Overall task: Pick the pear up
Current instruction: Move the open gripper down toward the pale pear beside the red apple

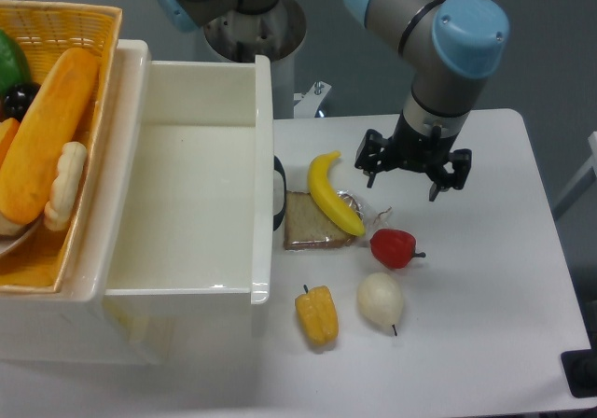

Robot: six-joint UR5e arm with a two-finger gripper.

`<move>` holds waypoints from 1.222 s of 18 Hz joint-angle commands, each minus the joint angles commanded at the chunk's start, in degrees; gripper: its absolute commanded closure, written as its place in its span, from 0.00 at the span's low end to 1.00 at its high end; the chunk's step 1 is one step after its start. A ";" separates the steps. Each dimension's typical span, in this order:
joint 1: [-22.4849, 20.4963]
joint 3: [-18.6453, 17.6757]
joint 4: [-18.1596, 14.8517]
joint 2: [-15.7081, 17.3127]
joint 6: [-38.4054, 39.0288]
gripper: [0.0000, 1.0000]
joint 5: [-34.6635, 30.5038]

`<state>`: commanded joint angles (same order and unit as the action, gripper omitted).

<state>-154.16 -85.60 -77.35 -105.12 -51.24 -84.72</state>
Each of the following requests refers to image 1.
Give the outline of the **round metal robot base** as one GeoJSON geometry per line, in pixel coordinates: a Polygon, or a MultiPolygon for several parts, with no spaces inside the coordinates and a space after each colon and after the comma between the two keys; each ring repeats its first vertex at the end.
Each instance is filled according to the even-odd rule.
{"type": "Polygon", "coordinates": [[[279,0],[256,15],[230,11],[203,27],[211,49],[236,63],[251,63],[257,55],[271,62],[289,57],[301,47],[306,31],[305,14],[295,0],[279,0]]]}

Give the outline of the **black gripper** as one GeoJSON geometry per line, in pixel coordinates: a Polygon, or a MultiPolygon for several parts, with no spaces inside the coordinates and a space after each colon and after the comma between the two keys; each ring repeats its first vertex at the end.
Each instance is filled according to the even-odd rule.
{"type": "Polygon", "coordinates": [[[356,151],[354,167],[367,178],[367,188],[372,188],[377,174],[395,168],[415,173],[428,173],[432,181],[429,201],[450,189],[462,190],[472,167],[472,151],[468,148],[451,148],[455,136],[445,137],[438,126],[429,135],[417,132],[401,112],[391,138],[367,129],[356,151]]]}

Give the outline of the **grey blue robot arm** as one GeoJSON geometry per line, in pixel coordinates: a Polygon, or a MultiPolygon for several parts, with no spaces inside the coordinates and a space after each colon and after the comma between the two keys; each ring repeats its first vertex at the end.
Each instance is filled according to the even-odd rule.
{"type": "MultiPolygon", "coordinates": [[[[290,114],[294,57],[307,23],[295,0],[157,0],[179,30],[202,29],[220,59],[274,65],[274,112],[290,114]]],[[[343,0],[354,19],[415,71],[392,135],[368,131],[355,167],[369,179],[396,168],[425,174],[431,198],[465,185],[472,154],[454,142],[498,68],[509,36],[491,0],[343,0]]]]}

